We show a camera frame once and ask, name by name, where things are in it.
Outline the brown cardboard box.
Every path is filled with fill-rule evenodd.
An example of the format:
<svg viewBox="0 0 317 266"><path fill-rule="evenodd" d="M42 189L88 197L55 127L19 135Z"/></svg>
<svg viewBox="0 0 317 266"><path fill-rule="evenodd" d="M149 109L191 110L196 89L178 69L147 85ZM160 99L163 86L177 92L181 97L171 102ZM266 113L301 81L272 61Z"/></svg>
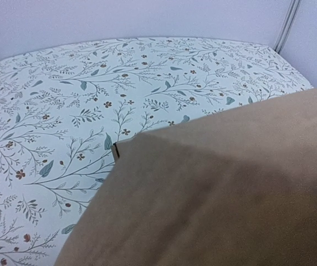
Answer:
<svg viewBox="0 0 317 266"><path fill-rule="evenodd" d="M317 88L113 153L56 265L317 265Z"/></svg>

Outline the floral patterned table mat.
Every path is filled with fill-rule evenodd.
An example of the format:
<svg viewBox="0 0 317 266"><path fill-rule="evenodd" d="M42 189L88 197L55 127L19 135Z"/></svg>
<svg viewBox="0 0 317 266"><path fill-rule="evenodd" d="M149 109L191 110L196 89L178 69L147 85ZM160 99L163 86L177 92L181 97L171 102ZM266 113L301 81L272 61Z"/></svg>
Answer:
<svg viewBox="0 0 317 266"><path fill-rule="evenodd" d="M192 37L62 45L0 62L0 265L53 265L146 130L311 88L267 45Z"/></svg>

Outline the right aluminium frame post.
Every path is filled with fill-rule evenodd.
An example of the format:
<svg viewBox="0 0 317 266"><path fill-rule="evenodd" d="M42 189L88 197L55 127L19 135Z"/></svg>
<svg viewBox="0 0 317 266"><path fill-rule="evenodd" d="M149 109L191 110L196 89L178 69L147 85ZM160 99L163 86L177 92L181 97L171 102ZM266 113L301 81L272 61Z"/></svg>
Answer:
<svg viewBox="0 0 317 266"><path fill-rule="evenodd" d="M290 31L292 29L293 23L296 19L296 15L298 13L298 10L300 8L302 0L291 0L290 5L288 7L287 13L285 15L283 25L281 27L281 30L278 34L278 37L276 39L276 42L273 46L273 50L280 54L283 50L287 39L289 37Z"/></svg>

